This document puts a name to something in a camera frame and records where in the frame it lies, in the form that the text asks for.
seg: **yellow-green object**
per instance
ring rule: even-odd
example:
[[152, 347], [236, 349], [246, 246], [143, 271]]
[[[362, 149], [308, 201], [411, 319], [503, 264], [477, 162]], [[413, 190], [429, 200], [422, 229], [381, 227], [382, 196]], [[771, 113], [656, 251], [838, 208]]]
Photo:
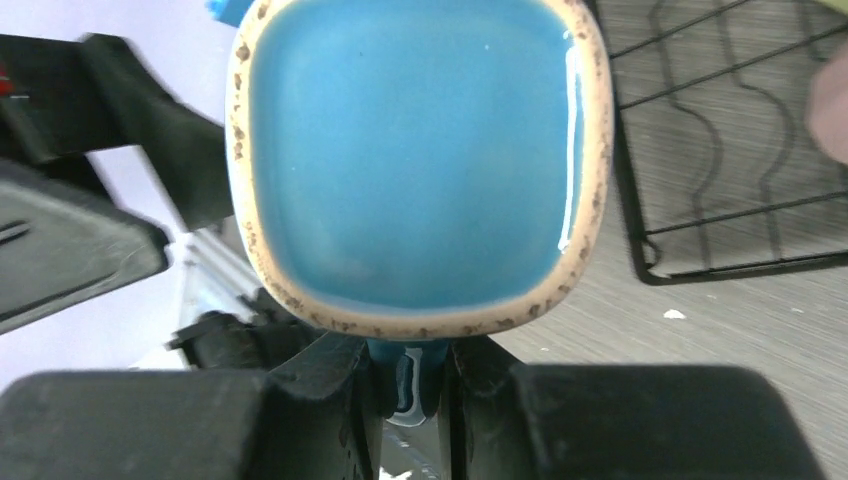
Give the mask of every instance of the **yellow-green object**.
[[848, 15], [848, 0], [818, 0], [818, 2]]

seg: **blue glazed surface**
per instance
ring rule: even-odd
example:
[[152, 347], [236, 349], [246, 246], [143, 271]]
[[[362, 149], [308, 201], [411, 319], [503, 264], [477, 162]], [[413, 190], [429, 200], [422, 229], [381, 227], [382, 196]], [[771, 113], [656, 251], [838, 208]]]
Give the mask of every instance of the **blue glazed surface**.
[[249, 99], [279, 266], [365, 313], [480, 308], [536, 286], [579, 193], [572, 46], [530, 0], [286, 7], [255, 48]]

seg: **blue dish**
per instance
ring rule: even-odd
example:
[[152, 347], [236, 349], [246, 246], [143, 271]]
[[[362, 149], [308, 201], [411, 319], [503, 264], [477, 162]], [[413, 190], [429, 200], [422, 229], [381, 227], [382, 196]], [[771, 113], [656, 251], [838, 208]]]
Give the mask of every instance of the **blue dish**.
[[260, 0], [233, 54], [237, 217], [293, 313], [455, 337], [530, 321], [574, 286], [612, 142], [581, 2]]

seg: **wire rack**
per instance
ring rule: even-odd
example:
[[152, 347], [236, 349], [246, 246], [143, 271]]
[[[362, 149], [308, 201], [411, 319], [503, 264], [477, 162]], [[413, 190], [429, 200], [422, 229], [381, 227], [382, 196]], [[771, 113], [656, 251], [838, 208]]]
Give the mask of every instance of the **wire rack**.
[[848, 169], [804, 113], [846, 17], [807, 0], [600, 0], [615, 176], [649, 284], [848, 265]]

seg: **white surface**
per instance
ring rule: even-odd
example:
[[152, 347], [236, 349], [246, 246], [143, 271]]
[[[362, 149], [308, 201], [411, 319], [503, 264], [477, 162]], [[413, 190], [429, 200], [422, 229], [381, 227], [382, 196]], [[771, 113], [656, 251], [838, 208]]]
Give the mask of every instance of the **white surface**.
[[[212, 21], [202, 1], [27, 0], [0, 15], [0, 32], [74, 40], [87, 32], [130, 39], [178, 98], [223, 119], [226, 57], [235, 30]], [[167, 199], [134, 147], [100, 152], [96, 167], [120, 205], [179, 236]], [[0, 336], [0, 389], [47, 369], [127, 368], [167, 340], [179, 322], [184, 271], [156, 277]]]

